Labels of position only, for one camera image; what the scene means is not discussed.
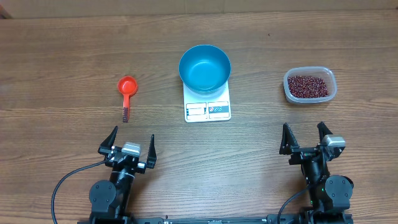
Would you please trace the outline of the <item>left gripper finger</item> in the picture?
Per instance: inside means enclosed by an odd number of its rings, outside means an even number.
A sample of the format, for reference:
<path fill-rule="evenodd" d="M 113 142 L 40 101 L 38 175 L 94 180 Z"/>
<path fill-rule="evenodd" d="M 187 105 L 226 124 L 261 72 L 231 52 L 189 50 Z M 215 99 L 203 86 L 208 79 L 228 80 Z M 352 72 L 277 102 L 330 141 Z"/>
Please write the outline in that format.
<path fill-rule="evenodd" d="M 153 169 L 155 167 L 155 163 L 157 161 L 157 154 L 155 151 L 155 136 L 152 135 L 150 138 L 150 146 L 147 155 L 147 168 Z"/>
<path fill-rule="evenodd" d="M 111 149 L 111 147 L 114 145 L 117 131 L 118 131 L 118 126 L 115 126 L 111 134 L 100 144 L 100 147 Z"/>

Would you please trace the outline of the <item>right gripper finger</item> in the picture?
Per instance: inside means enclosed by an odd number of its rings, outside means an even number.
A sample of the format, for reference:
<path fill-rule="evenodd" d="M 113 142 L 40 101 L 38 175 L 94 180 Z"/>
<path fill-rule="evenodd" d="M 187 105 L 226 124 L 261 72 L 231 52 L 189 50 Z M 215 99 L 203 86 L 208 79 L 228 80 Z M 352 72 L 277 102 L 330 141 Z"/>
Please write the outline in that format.
<path fill-rule="evenodd" d="M 284 123 L 282 127 L 282 140 L 280 144 L 279 154 L 290 155 L 296 153 L 299 144 L 288 123 Z"/>
<path fill-rule="evenodd" d="M 323 138 L 324 138 L 326 135 L 333 134 L 333 133 L 327 128 L 326 124 L 325 124 L 323 121 L 321 121 L 320 123 L 317 124 L 317 128 L 318 128 L 318 133 L 319 133 L 320 142 L 323 141 Z"/>

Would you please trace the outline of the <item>red measuring scoop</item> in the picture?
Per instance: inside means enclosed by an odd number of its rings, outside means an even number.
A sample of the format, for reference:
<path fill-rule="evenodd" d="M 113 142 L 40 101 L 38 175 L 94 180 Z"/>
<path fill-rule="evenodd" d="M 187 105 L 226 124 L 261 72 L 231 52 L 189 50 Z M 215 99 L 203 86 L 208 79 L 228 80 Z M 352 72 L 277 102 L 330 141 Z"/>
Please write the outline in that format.
<path fill-rule="evenodd" d="M 136 79 L 132 76 L 122 77 L 118 81 L 118 90 L 123 96 L 123 122 L 129 121 L 130 114 L 130 97 L 134 96 L 138 90 Z"/>

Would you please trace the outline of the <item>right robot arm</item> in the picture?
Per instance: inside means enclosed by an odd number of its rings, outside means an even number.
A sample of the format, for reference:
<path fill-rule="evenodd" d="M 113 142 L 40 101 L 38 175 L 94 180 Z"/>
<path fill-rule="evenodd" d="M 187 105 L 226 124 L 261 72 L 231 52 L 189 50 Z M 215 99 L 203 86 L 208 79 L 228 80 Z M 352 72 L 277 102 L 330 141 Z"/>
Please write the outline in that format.
<path fill-rule="evenodd" d="M 350 208 L 354 183 L 346 176 L 331 175 L 327 166 L 341 155 L 346 141 L 323 122 L 317 128 L 320 142 L 314 147 L 300 147 L 289 124 L 283 124 L 279 153 L 290 156 L 290 165 L 301 167 L 306 187 L 284 202 L 276 216 L 277 223 L 353 223 L 352 216 L 345 211 Z M 284 208 L 305 192 L 311 206 L 301 208 L 296 215 L 283 215 Z"/>

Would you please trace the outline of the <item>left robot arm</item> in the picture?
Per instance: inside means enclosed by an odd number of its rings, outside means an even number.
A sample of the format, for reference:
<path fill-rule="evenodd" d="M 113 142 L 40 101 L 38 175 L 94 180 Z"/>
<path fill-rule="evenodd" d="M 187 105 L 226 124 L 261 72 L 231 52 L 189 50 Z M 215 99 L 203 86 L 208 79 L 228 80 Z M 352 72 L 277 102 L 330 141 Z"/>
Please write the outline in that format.
<path fill-rule="evenodd" d="M 136 174 L 144 174 L 147 169 L 155 167 L 155 136 L 150 137 L 147 159 L 141 162 L 139 144 L 125 142 L 122 147 L 114 145 L 117 130 L 115 127 L 98 148 L 98 153 L 104 155 L 103 164 L 112 171 L 108 180 L 100 180 L 90 189 L 90 223 L 136 223 L 136 219 L 127 212 L 132 183 Z"/>

